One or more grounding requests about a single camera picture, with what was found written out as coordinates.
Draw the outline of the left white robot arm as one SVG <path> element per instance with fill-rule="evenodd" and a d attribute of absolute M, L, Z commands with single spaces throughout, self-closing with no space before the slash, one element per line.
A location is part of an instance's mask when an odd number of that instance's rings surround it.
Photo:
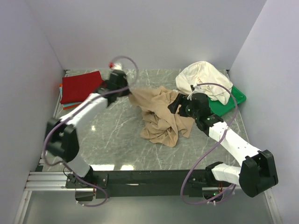
<path fill-rule="evenodd" d="M 121 68 L 112 68 L 109 79 L 96 88 L 81 105 L 59 119 L 49 119 L 43 144 L 44 162 L 48 166 L 62 163 L 81 182 L 94 184 L 93 168 L 79 153 L 77 130 L 117 98 L 129 94 L 126 73 Z"/>

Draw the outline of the beige t shirt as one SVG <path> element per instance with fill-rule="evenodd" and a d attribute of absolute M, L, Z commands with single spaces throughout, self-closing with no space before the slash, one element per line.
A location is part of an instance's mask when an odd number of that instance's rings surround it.
<path fill-rule="evenodd" d="M 132 105 L 142 111 L 145 123 L 140 137 L 152 143 L 161 143 L 168 147 L 176 146 L 179 134 L 189 138 L 194 119 L 171 113 L 168 106 L 175 101 L 178 92 L 160 86 L 157 89 L 134 89 L 129 95 Z"/>

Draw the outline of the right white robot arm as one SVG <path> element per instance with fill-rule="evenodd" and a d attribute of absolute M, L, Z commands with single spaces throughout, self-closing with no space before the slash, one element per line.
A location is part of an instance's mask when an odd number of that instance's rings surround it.
<path fill-rule="evenodd" d="M 269 150 L 261 151 L 235 133 L 220 116 L 212 112 L 205 94 L 195 93 L 190 99 L 178 94 L 168 109 L 173 114 L 193 118 L 199 130 L 219 142 L 239 163 L 235 167 L 215 162 L 206 167 L 205 177 L 200 178 L 201 181 L 207 184 L 236 184 L 250 197 L 278 184 L 273 154 Z"/>

